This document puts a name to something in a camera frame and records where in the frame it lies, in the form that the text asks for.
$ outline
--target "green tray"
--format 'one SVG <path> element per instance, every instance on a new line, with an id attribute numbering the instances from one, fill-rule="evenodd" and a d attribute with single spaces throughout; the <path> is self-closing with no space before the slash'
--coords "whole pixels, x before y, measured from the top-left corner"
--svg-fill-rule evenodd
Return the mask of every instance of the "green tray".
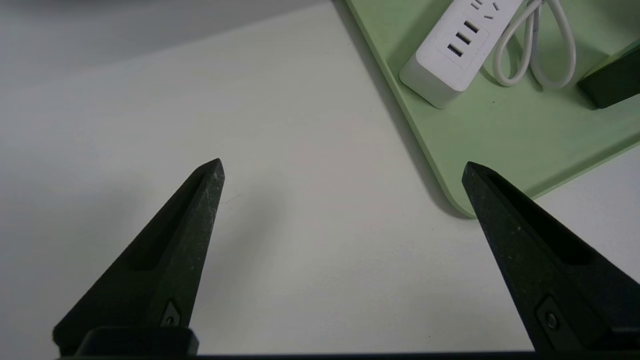
<path id="1" fill-rule="evenodd" d="M 574 85 L 542 91 L 528 74 L 503 88 L 492 75 L 490 54 L 468 90 L 438 110 L 404 86 L 398 74 L 450 4 L 447 0 L 348 0 L 429 164 L 451 203 L 474 216 L 460 179 L 468 161 L 502 174 L 530 197 L 538 197 L 635 146 L 640 140 L 636 96 L 594 110 L 575 82 L 591 67 L 637 40 L 638 0 L 562 2 L 577 44 Z M 507 66 L 518 61 L 521 41 L 512 41 Z M 564 55 L 548 7 L 540 29 L 540 60 L 550 76 Z"/>

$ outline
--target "white table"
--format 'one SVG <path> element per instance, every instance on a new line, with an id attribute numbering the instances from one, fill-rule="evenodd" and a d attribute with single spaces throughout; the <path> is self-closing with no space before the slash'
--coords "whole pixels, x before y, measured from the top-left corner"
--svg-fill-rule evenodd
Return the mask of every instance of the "white table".
<path id="1" fill-rule="evenodd" d="M 53 325 L 218 157 L 200 353 L 531 347 L 343 4 L 49 3 L 0 3 L 2 357 L 55 357 Z M 640 279 L 639 179 L 636 149 L 540 204 Z"/>

